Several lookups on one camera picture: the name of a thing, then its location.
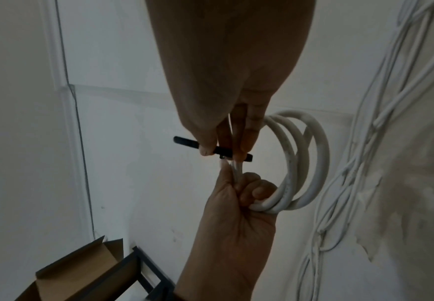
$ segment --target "hand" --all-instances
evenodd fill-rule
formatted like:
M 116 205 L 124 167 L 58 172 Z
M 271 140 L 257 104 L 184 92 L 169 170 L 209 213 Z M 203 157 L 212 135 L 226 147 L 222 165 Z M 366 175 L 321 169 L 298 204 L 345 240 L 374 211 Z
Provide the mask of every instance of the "hand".
M 202 155 L 218 141 L 243 161 L 300 56 L 315 0 L 146 2 L 182 125 Z
M 233 185 L 233 172 L 221 161 L 220 175 L 205 206 L 192 251 L 175 294 L 186 301 L 250 300 L 270 254 L 276 215 L 250 211 L 276 186 L 245 173 Z

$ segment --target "coiled white cable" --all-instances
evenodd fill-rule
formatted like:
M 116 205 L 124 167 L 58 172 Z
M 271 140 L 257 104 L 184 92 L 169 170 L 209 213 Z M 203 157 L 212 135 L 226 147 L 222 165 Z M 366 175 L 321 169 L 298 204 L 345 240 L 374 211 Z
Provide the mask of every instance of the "coiled white cable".
M 304 134 L 290 121 L 296 118 L 306 124 Z M 281 143 L 286 157 L 288 172 L 278 189 L 266 200 L 256 202 L 250 206 L 251 210 L 264 211 L 266 213 L 278 213 L 282 210 L 295 210 L 311 203 L 319 194 L 329 171 L 329 143 L 326 134 L 319 122 L 311 115 L 296 110 L 281 111 L 273 115 L 265 116 L 264 124 L 276 135 Z M 285 127 L 296 143 L 298 152 L 295 153 L 286 133 L 280 127 Z M 316 142 L 317 163 L 316 170 L 308 189 L 293 200 L 305 183 L 310 166 L 308 147 L 312 137 Z M 242 174 L 242 163 L 232 162 L 235 179 Z
M 386 54 L 382 59 L 380 66 L 365 92 L 357 113 L 351 125 L 350 137 L 347 146 L 347 156 L 343 158 L 343 168 L 339 170 L 335 177 L 324 187 L 317 199 L 316 210 L 314 213 L 313 232 L 308 243 L 305 255 L 303 256 L 299 271 L 297 274 L 297 300 L 300 300 L 300 291 L 305 275 L 309 274 L 309 281 L 312 287 L 311 297 L 309 300 L 316 301 L 319 293 L 320 272 L 321 272 L 321 255 L 323 252 L 334 249 L 344 237 L 347 228 L 356 208 L 356 194 L 359 190 L 359 183 L 369 165 L 370 154 L 374 151 L 375 141 L 382 135 L 380 129 L 387 124 L 393 111 L 398 104 L 403 101 L 410 92 L 412 92 L 434 69 L 434 55 L 422 70 L 408 83 L 407 79 L 416 61 L 418 52 L 422 46 L 424 36 L 428 30 L 434 0 L 421 5 L 417 9 L 418 0 L 406 0 L 402 6 L 397 20 L 393 38 L 389 43 Z M 405 65 L 402 69 L 400 79 L 397 85 L 397 95 L 395 95 L 388 104 L 380 111 L 382 97 L 384 96 L 389 77 L 395 65 L 398 52 L 405 39 L 407 31 L 411 25 L 420 21 L 419 29 L 412 47 L 408 54 Z M 369 98 L 369 91 L 375 86 L 375 96 Z M 365 118 L 361 120 L 362 108 L 365 110 Z M 356 126 L 359 129 L 357 139 Z M 328 198 L 328 191 L 332 186 L 340 185 L 338 190 L 332 193 L 333 197 Z M 324 236 L 334 225 L 335 221 L 342 216 L 343 227 L 336 233 L 336 240 L 331 245 L 324 244 Z

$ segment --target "cardboard box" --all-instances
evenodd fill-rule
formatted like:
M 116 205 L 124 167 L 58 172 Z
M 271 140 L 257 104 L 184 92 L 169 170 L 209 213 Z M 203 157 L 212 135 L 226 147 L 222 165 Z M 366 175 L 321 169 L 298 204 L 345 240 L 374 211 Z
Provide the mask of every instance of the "cardboard box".
M 123 240 L 103 239 L 36 272 L 37 280 L 16 301 L 115 300 L 142 277 L 141 263 L 137 248 L 124 258 Z

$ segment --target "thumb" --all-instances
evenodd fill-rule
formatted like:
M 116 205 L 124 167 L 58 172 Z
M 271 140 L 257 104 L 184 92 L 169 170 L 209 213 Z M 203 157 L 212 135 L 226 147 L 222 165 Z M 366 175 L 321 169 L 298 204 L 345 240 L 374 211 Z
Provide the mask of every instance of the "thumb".
M 233 185 L 233 170 L 226 159 L 221 159 L 220 174 L 215 183 L 215 190 L 220 190 L 225 185 Z

